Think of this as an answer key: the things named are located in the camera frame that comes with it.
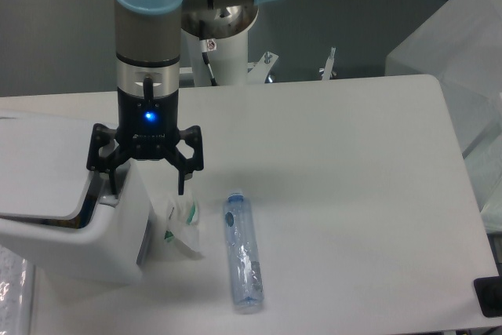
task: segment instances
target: gray wall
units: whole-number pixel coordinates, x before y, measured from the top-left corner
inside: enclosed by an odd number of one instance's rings
[[[382,75],[386,55],[444,1],[264,5],[249,34],[249,58],[270,50],[280,56],[279,81],[309,80],[336,46],[341,78]],[[115,89],[112,0],[0,0],[0,73],[0,96]]]

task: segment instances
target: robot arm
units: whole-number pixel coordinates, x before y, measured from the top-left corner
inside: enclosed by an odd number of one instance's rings
[[[87,169],[107,173],[116,193],[115,170],[130,158],[166,159],[179,171],[178,192],[195,170],[204,168],[198,126],[177,128],[180,29],[183,10],[207,10],[270,0],[115,0],[118,128],[93,128]],[[180,140],[194,149],[185,158]],[[117,147],[101,155],[110,143]]]

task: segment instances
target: bottle cap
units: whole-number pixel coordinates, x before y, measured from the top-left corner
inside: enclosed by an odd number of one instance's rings
[[[229,202],[241,202],[242,200],[244,200],[244,194],[242,193],[242,190],[240,188],[231,191],[228,195]]]

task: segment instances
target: white tabletop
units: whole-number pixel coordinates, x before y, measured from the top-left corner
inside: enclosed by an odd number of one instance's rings
[[[0,99],[0,107],[117,122],[114,93]],[[474,279],[497,274],[432,77],[182,89],[199,124],[204,257],[162,244],[176,170],[140,164],[159,215],[137,286],[37,274],[32,333],[358,335],[497,326]],[[232,310],[220,204],[250,197],[265,308]]]

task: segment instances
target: blue led light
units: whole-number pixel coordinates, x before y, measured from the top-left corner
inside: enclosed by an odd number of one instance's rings
[[[157,115],[155,115],[155,113],[147,111],[146,113],[144,113],[144,118],[149,122],[154,122],[157,118]]]

